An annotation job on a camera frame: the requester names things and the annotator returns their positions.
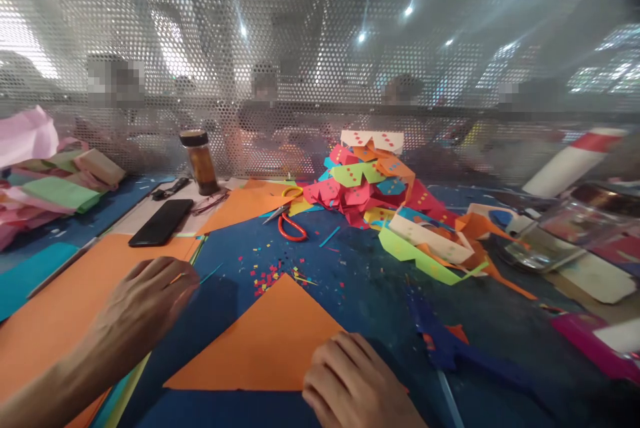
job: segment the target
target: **glue gun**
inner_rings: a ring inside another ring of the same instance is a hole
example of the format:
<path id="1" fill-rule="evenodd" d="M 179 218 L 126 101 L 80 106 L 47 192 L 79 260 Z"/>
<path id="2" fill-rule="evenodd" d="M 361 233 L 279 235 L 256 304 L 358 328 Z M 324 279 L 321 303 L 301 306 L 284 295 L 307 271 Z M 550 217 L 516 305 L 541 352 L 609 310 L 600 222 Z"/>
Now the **glue gun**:
<path id="1" fill-rule="evenodd" d="M 532 397 L 552 417 L 558 418 L 562 413 L 557 402 L 558 396 L 551 393 L 553 390 L 540 386 L 515 363 L 493 358 L 465 344 L 438 320 L 428 302 L 411 288 L 407 288 L 407 302 L 418 333 L 428 335 L 433 340 L 433 349 L 428 354 L 436 370 L 455 371 L 456 360 L 464 359 L 510 388 Z"/>

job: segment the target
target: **green paper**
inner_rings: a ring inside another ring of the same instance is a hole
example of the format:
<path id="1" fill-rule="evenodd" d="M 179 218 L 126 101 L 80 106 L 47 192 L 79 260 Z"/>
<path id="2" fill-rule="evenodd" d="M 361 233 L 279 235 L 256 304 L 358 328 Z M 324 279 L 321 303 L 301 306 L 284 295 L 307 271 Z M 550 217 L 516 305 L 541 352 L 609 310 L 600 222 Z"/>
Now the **green paper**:
<path id="1" fill-rule="evenodd" d="M 90 428 L 116 428 L 118 426 L 150 356 L 151 354 L 148 354 L 126 378 L 116 385 L 112 393 L 109 394 L 108 400 L 100 408 L 98 415 L 91 422 Z"/>
<path id="2" fill-rule="evenodd" d="M 378 160 L 373 160 L 368 163 L 360 163 L 362 165 L 362 174 L 370 183 L 379 183 L 387 179 L 382 173 L 375 169 Z"/>
<path id="3" fill-rule="evenodd" d="M 58 177 L 30 181 L 22 186 L 28 195 L 84 213 L 100 200 L 100 193 Z"/>
<path id="4" fill-rule="evenodd" d="M 56 153 L 47 160 L 42 160 L 42 163 L 49 168 L 56 167 L 70 173 L 77 173 L 80 170 L 75 166 L 73 160 L 82 155 L 82 153 L 84 153 L 82 150 L 63 151 L 62 153 Z"/>
<path id="5" fill-rule="evenodd" d="M 356 163 L 354 165 L 336 166 L 331 168 L 331 175 L 346 188 L 360 186 L 363 165 L 364 163 Z"/>
<path id="6" fill-rule="evenodd" d="M 336 166 L 331 168 L 331 176 L 346 188 L 360 186 L 360 182 L 362 182 L 362 175 L 365 176 L 368 182 L 378 183 L 379 181 L 387 179 L 387 177 L 376 171 L 374 167 L 376 163 L 377 160 L 373 160 L 368 163 Z"/>
<path id="7" fill-rule="evenodd" d="M 51 168 L 46 166 L 41 159 L 26 160 L 26 161 L 23 161 L 22 163 L 18 163 L 16 166 L 29 171 L 35 171 L 36 173 L 39 173 L 40 171 L 45 171 Z"/>
<path id="8" fill-rule="evenodd" d="M 476 273 L 479 273 L 489 266 L 488 262 L 484 262 L 480 266 L 474 268 L 474 270 L 467 273 L 464 277 L 460 278 L 388 228 L 384 227 L 380 230 L 379 238 L 380 243 L 382 243 L 382 248 L 384 248 L 391 256 L 400 261 L 415 260 L 415 266 L 418 269 L 424 271 L 430 277 L 444 283 L 445 285 L 455 285 L 462 280 L 466 280 L 467 278 L 474 276 Z"/>

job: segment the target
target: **brown bottle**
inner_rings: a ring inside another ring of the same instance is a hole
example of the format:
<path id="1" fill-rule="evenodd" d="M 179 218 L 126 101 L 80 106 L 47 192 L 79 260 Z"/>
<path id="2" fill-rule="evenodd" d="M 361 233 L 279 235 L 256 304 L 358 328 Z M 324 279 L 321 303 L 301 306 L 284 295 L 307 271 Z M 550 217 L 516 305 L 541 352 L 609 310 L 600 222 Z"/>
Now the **brown bottle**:
<path id="1" fill-rule="evenodd" d="M 198 184 L 198 193 L 208 196 L 220 190 L 209 152 L 209 136 L 207 132 L 204 130 L 181 131 L 180 142 L 189 154 L 193 178 Z"/>

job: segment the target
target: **black smartphone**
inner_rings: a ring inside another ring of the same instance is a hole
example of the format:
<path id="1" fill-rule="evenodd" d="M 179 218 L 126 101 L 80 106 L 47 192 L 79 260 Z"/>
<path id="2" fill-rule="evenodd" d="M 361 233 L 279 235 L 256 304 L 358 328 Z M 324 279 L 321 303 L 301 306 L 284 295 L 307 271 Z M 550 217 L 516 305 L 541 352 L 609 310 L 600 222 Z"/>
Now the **black smartphone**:
<path id="1" fill-rule="evenodd" d="M 169 200 L 129 240 L 130 247 L 162 246 L 193 206 L 193 200 Z"/>

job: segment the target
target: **bottle cap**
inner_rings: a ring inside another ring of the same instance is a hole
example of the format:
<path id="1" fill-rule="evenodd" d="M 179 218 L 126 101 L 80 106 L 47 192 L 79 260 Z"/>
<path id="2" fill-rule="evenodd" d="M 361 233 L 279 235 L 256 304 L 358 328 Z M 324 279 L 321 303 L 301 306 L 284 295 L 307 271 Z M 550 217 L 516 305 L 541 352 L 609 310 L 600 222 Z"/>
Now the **bottle cap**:
<path id="1" fill-rule="evenodd" d="M 640 191 L 602 181 L 589 181 L 571 192 L 578 201 L 615 215 L 640 218 Z"/>
<path id="2" fill-rule="evenodd" d="M 204 130 L 184 130 L 180 132 L 180 143 L 187 148 L 194 148 L 206 145 L 209 142 L 209 136 Z"/>

